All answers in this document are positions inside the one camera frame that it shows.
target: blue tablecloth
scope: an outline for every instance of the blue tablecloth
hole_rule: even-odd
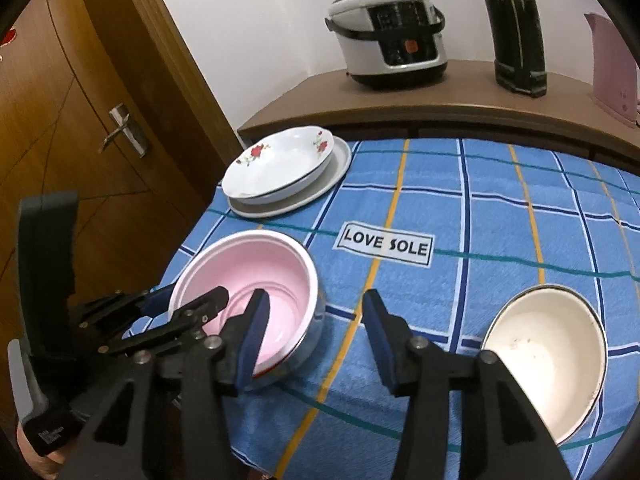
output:
[[[321,341],[295,376],[226,403],[232,445],[280,480],[390,477],[406,399],[380,384],[359,299],[374,286],[394,314],[449,351],[478,352],[498,310],[537,283],[580,292],[609,343],[604,393],[562,446],[589,479],[628,424],[640,369],[640,178],[581,158],[480,140],[350,143],[340,186],[301,210],[247,221],[221,190],[178,249],[160,285],[220,238],[257,224],[309,250],[326,292]],[[430,268],[373,260],[332,246],[355,220],[435,235]],[[166,321],[140,319],[133,333]],[[447,479],[457,478],[460,403],[451,407]]]

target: rice cooker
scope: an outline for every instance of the rice cooker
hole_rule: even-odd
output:
[[[429,0],[335,0],[325,23],[349,75],[371,88],[433,81],[447,67],[444,15]]]

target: love sole label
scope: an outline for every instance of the love sole label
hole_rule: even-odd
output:
[[[385,229],[351,221],[342,224],[334,249],[342,249],[371,258],[429,267],[434,242],[434,235]]]

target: door handle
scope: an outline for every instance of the door handle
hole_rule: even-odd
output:
[[[105,137],[102,142],[102,147],[98,152],[102,153],[106,147],[115,140],[118,134],[123,134],[136,150],[140,158],[144,157],[151,146],[149,145],[149,141],[146,139],[142,128],[140,128],[136,120],[131,117],[127,107],[120,103],[115,108],[109,110],[109,115],[117,124],[117,128]]]

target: hand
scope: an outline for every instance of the hand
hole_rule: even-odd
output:
[[[59,450],[56,450],[47,456],[39,456],[33,450],[31,444],[29,444],[20,424],[18,424],[16,439],[18,441],[20,452],[24,457],[24,461],[31,467],[31,469],[33,469],[36,475],[44,478],[45,480],[56,480],[60,468],[63,463],[65,463],[66,457],[69,456],[76,445],[75,442],[69,442]]]

